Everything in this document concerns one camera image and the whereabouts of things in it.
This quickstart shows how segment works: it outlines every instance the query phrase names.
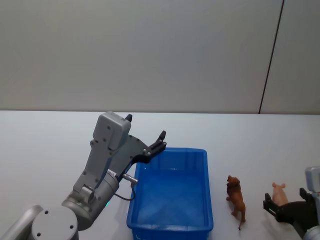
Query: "blue plastic bin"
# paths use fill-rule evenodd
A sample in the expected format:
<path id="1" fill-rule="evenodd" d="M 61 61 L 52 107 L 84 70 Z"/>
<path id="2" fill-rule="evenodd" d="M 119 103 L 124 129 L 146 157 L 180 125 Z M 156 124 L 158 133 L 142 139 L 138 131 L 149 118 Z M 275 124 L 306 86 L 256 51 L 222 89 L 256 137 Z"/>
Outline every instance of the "blue plastic bin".
<path id="1" fill-rule="evenodd" d="M 134 240 L 206 240 L 214 227 L 207 152 L 166 148 L 138 163 L 126 219 Z"/>

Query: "white table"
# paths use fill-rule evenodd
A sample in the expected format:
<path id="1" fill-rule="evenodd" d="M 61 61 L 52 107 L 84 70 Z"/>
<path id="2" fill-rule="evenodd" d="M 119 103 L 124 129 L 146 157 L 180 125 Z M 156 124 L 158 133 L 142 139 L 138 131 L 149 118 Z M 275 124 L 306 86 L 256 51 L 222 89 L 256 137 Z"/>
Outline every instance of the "white table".
<path id="1" fill-rule="evenodd" d="M 0 111 L 0 235 L 31 205 L 61 204 L 85 167 L 99 114 Z M 146 144 L 162 130 L 168 147 L 207 150 L 214 218 L 209 239 L 300 239 L 263 209 L 263 200 L 273 181 L 286 183 L 289 201 L 301 200 L 305 168 L 320 164 L 320 116 L 133 113 L 130 132 Z M 226 202 L 228 175 L 241 181 L 247 220 L 241 232 Z M 121 182 L 118 193 L 129 197 L 130 184 Z M 128 206 L 113 197 L 80 239 L 131 240 Z"/>

